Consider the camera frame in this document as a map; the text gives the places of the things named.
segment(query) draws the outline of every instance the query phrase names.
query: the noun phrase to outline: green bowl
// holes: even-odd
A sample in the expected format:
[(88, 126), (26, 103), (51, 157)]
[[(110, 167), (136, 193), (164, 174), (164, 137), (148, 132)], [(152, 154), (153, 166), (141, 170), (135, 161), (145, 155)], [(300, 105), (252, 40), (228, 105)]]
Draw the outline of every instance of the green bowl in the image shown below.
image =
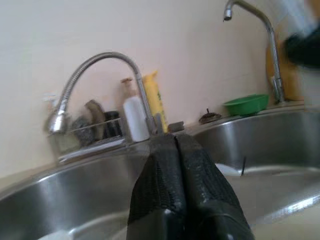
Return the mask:
[(259, 113), (267, 108), (269, 96), (266, 94), (254, 94), (223, 104), (230, 115), (250, 116)]

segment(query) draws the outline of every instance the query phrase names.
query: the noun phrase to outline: yellow bottle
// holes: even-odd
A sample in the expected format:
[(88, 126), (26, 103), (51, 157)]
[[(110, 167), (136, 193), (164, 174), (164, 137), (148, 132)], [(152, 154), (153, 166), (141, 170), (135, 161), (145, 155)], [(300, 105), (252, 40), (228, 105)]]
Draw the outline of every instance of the yellow bottle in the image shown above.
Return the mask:
[(168, 126), (164, 106), (161, 101), (161, 95), (159, 92), (158, 84), (155, 81), (157, 74), (158, 71), (154, 71), (153, 73), (144, 76), (142, 82), (150, 106), (151, 114), (153, 116), (155, 116), (157, 113), (161, 114), (161, 123), (163, 131), (167, 133)]

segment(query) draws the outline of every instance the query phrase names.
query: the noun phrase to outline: gooseneck faucet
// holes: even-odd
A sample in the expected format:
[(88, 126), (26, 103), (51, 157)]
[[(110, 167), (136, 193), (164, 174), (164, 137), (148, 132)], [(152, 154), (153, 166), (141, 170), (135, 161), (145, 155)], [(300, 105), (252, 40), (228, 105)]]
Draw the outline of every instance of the gooseneck faucet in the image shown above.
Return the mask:
[(247, 10), (252, 13), (256, 17), (258, 17), (265, 25), (266, 30), (269, 33), (270, 44), (271, 44), (271, 54), (273, 58), (273, 68), (274, 68), (274, 79), (272, 79), (275, 100), (277, 103), (283, 103), (285, 101), (285, 93), (283, 88), (283, 82), (280, 75), (280, 67), (279, 67), (279, 57), (278, 57), (278, 49), (274, 28), (269, 20), (269, 18), (259, 9), (250, 5), (246, 1), (243, 0), (229, 0), (224, 9), (224, 20), (229, 21), (233, 17), (233, 6), (238, 5), (239, 7)]
[(140, 74), (140, 71), (135, 64), (134, 61), (132, 61), (128, 56), (119, 53), (119, 52), (104, 52), (100, 53), (98, 55), (95, 55), (88, 60), (86, 60), (84, 63), (82, 63), (75, 72), (71, 75), (69, 81), (67, 82), (66, 86), (63, 89), (62, 95), (59, 99), (59, 102), (55, 108), (55, 110), (50, 114), (49, 118), (47, 119), (45, 123), (45, 130), (49, 132), (50, 134), (64, 134), (67, 131), (68, 122), (67, 122), (67, 108), (68, 108), (68, 102), (71, 95), (72, 90), (74, 89), (74, 86), (76, 85), (78, 79), (80, 76), (93, 64), (96, 62), (102, 60), (102, 59), (120, 59), (127, 63), (133, 70), (135, 80), (137, 82), (140, 95), (143, 102), (143, 107), (146, 115), (146, 121), (149, 128), (149, 131), (152, 134), (156, 133), (156, 125), (153, 119), (153, 116), (150, 111), (150, 107), (148, 104), (146, 92), (142, 83), (142, 77)]

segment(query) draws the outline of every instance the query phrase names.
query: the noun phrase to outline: faucet spout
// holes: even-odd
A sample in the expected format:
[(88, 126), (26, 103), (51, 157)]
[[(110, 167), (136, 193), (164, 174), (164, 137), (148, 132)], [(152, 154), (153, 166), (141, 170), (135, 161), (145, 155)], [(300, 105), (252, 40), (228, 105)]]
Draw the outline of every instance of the faucet spout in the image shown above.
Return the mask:
[(276, 42), (276, 35), (274, 28), (269, 20), (269, 18), (259, 9), (252, 6), (251, 4), (247, 3), (244, 0), (229, 0), (225, 5), (224, 9), (224, 16), (223, 19), (225, 21), (230, 21), (233, 17), (233, 6), (238, 5), (242, 9), (248, 11), (249, 13), (255, 15), (259, 18), (265, 25), (266, 30), (269, 34), (269, 40), (271, 45), (271, 54), (273, 58), (273, 68), (274, 68), (274, 95), (275, 100), (277, 103), (282, 103), (285, 101), (285, 93), (283, 89), (283, 82), (281, 79), (280, 74), (280, 67), (279, 67), (279, 57), (278, 57), (278, 49), (277, 49), (277, 42)]
[(131, 60), (128, 56), (119, 53), (119, 52), (103, 52), (98, 55), (95, 55), (88, 60), (86, 60), (84, 63), (82, 63), (75, 72), (71, 75), (69, 81), (65, 85), (62, 95), (59, 99), (58, 105), (55, 108), (55, 110), (51, 113), (49, 118), (47, 119), (45, 123), (45, 130), (49, 132), (50, 134), (64, 134), (67, 131), (67, 108), (68, 108), (68, 102), (70, 99), (70, 95), (72, 93), (72, 90), (74, 89), (74, 86), (78, 82), (80, 76), (93, 64), (96, 62), (102, 60), (102, 59), (120, 59), (127, 63), (133, 70), (135, 80), (137, 82), (140, 95), (143, 102), (143, 107), (146, 115), (146, 121), (149, 128), (149, 131), (152, 134), (156, 133), (156, 125), (153, 119), (153, 116), (150, 111), (150, 107), (148, 104), (147, 95), (142, 83), (142, 76), (140, 74), (140, 71), (135, 64), (133, 60)]

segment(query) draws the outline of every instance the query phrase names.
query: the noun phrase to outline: dish soap bottle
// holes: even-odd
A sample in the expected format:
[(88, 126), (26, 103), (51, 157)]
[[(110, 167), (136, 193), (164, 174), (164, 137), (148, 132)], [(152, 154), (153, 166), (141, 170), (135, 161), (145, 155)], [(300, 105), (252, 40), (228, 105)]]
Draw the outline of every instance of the dish soap bottle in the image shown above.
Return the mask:
[(142, 83), (145, 89), (146, 98), (150, 106), (151, 114), (152, 116), (155, 116), (157, 113), (160, 113), (163, 132), (167, 133), (168, 126), (167, 126), (164, 106), (162, 104), (158, 84), (155, 80), (157, 74), (158, 74), (158, 71), (154, 71), (153, 73), (144, 76)]
[(123, 109), (132, 140), (134, 142), (142, 142), (149, 139), (150, 134), (143, 103), (137, 92), (133, 90), (131, 81), (132, 78), (121, 80), (127, 97), (124, 101)]

